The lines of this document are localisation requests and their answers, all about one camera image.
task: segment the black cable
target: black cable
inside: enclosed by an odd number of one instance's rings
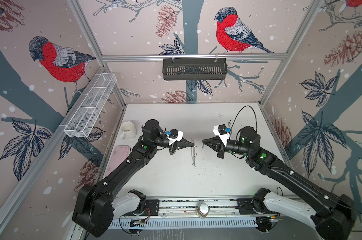
[[[257,133],[257,130],[258,130],[258,127],[257,127],[257,116],[256,116],[256,114],[255,114],[254,109],[253,109],[251,106],[249,106],[249,105],[246,105],[245,107],[241,108],[240,111],[238,111],[236,117],[234,118],[232,127],[230,128],[230,131],[231,131],[231,132],[232,132],[232,128],[233,128],[233,126],[234,126],[234,123],[236,122],[236,118],[237,118],[238,114],[241,112],[241,110],[243,110],[243,109],[246,108],[246,107],[250,107],[250,108],[252,109],[253,113],[254,113],[254,118],[255,118],[255,132]]]
[[[278,189],[280,189],[280,190],[281,190],[281,196],[283,197],[283,196],[284,196],[284,194],[283,194],[283,190],[282,190],[280,187],[277,187],[277,188],[276,188],[276,194],[278,195]]]
[[[271,169],[273,169],[273,168],[276,168],[276,169],[282,169],[282,170],[284,170],[286,173],[288,172],[287,170],[285,170],[285,169],[283,169],[283,168],[281,168],[281,167],[271,167]],[[306,183],[308,186],[310,186],[310,187],[312,187],[314,190],[316,190],[320,195],[323,195],[323,196],[325,196],[325,194],[323,194],[322,192],[320,192],[320,191],[318,191],[317,189],[315,189],[313,186],[311,186],[309,183],[307,183],[307,182],[304,182],[304,183]],[[345,205],[342,205],[342,204],[340,204],[340,203],[338,203],[338,202],[336,202],[336,201],[334,201],[334,200],[332,200],[332,199],[330,199],[330,198],[328,198],[327,200],[330,200],[330,201],[332,201],[332,202],[334,202],[335,204],[338,204],[338,205],[340,205],[340,206],[342,206],[342,207],[345,207],[345,208],[347,208],[347,209],[351,209],[351,210],[353,210],[353,211],[356,211],[356,212],[358,212],[358,213],[360,213],[361,215],[362,215],[362,212],[360,212],[359,210],[357,210],[357,209],[353,209],[353,208],[351,208],[351,207],[348,207],[348,206],[345,206]],[[362,232],[362,230],[351,230],[351,232]]]
[[[127,234],[131,234],[131,235],[138,235],[138,232],[137,233],[131,233],[128,229],[129,232],[125,231],[125,229],[122,228],[122,225],[121,225],[121,221],[120,221],[120,217],[118,217],[118,222],[120,223],[120,227],[122,229],[122,231],[124,231],[125,233]]]
[[[245,156],[242,156],[242,157],[237,157],[236,155],[234,155],[232,152],[231,152],[231,154],[233,155],[233,156],[235,156],[236,158],[239,158],[239,159],[242,159],[242,158],[244,158]]]
[[[90,232],[87,232],[87,234],[86,234],[86,236],[85,236],[84,240],[86,240],[86,239],[87,239],[87,237],[89,236],[89,234],[90,234]]]

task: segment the bird illustration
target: bird illustration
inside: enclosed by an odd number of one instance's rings
[[[252,33],[250,27],[246,26],[237,16],[237,11],[233,7],[224,7],[218,11],[217,20],[217,41],[221,46],[229,51],[239,51],[245,49],[258,48],[267,53],[274,53],[264,47]]]
[[[336,3],[338,1],[341,1],[341,0],[334,0],[334,1],[330,2],[330,3],[328,3],[328,5],[331,5],[331,4]],[[362,4],[362,0],[344,0],[344,1],[345,1],[345,6],[346,7],[353,7],[354,8],[354,14],[351,17],[360,14],[360,13],[356,12],[356,7],[358,7],[358,6],[360,6]],[[339,16],[342,15],[342,12],[346,9],[346,7],[341,11]]]
[[[34,61],[38,59],[57,80],[76,84],[76,90],[72,92],[72,96],[75,93],[81,93],[77,90],[77,81],[82,75],[86,76],[87,64],[96,59],[89,54],[83,54],[72,48],[61,47],[49,42],[42,36],[36,36],[30,41],[29,51],[31,58]]]

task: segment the white mug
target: white mug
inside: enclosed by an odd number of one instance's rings
[[[137,135],[136,128],[134,127],[134,124],[132,122],[122,123],[121,131],[122,131],[122,134],[120,135],[120,137],[122,139],[125,139],[125,138],[133,139]]]

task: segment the wire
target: wire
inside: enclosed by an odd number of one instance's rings
[[[239,159],[242,159],[244,158],[245,156],[242,156],[242,157],[237,157],[236,155],[234,155],[233,153],[231,153],[233,156],[235,156],[236,158],[239,158]]]
[[[123,228],[122,228],[122,225],[121,225],[120,217],[118,217],[118,222],[119,222],[119,224],[120,224],[121,229],[122,229],[125,233],[131,234],[131,235],[138,235],[138,234],[142,233],[142,231],[145,229],[146,223],[148,222],[148,220],[149,220],[149,218],[150,218],[150,209],[149,209],[149,207],[146,206],[145,209],[148,211],[148,216],[145,218],[144,228],[143,228],[140,232],[137,231],[137,233],[132,233],[132,232],[130,232],[129,229],[128,229],[128,231],[126,231],[125,229],[123,229]]]
[[[120,227],[121,227],[122,231],[124,231],[125,233],[131,234],[131,235],[136,235],[136,234],[138,233],[138,232],[137,232],[137,233],[131,233],[131,232],[129,231],[129,229],[128,229],[129,232],[125,231],[125,229],[122,228],[121,221],[120,221],[120,217],[118,217],[118,222],[120,223]]]
[[[230,128],[230,131],[231,131],[231,132],[232,132],[232,128],[233,128],[233,126],[234,126],[234,123],[236,122],[236,118],[237,118],[238,114],[241,112],[241,110],[243,110],[243,109],[246,108],[246,107],[250,107],[250,108],[252,109],[253,113],[254,113],[254,118],[255,118],[255,132],[257,133],[257,130],[258,130],[258,127],[257,127],[257,116],[256,116],[256,114],[255,114],[254,109],[253,109],[251,106],[249,106],[249,105],[246,105],[245,107],[241,108],[240,111],[238,111],[236,117],[234,118],[232,127]]]
[[[84,240],[86,240],[86,239],[87,239],[87,237],[89,236],[89,234],[90,234],[90,232],[87,232],[87,234],[85,235]]]
[[[281,168],[281,167],[271,167],[271,169],[282,169],[282,170],[284,170],[286,173],[288,172],[287,170],[285,170],[285,169],[283,169],[283,168]],[[320,191],[318,191],[317,189],[315,189],[313,186],[311,186],[309,183],[307,183],[307,182],[305,182],[304,181],[304,183],[306,183],[308,186],[310,186],[310,187],[312,187],[314,190],[316,190],[320,195],[323,195],[323,196],[325,196],[325,194],[323,194],[322,192],[320,192]],[[345,206],[345,205],[343,205],[343,204],[340,204],[340,203],[338,203],[338,202],[336,202],[336,201],[334,201],[333,199],[330,199],[330,198],[328,198],[328,200],[330,200],[330,201],[332,201],[332,202],[334,202],[335,204],[338,204],[338,205],[340,205],[340,206],[342,206],[342,207],[345,207],[345,208],[347,208],[347,209],[351,209],[351,210],[354,210],[354,211],[356,211],[356,212],[358,212],[358,213],[360,213],[361,215],[362,215],[362,212],[360,212],[359,210],[357,210],[357,209],[353,209],[353,208],[351,208],[351,207],[348,207],[348,206]],[[362,232],[362,230],[351,230],[351,232]]]
[[[280,187],[277,187],[277,188],[276,188],[276,194],[278,195],[278,189],[280,189],[280,190],[281,190],[281,196],[283,197],[283,196],[284,196],[284,194],[283,194],[283,190],[282,190]]]

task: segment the wall shelf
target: wall shelf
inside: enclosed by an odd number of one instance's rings
[[[100,74],[64,130],[69,137],[89,136],[115,84],[114,74]]]

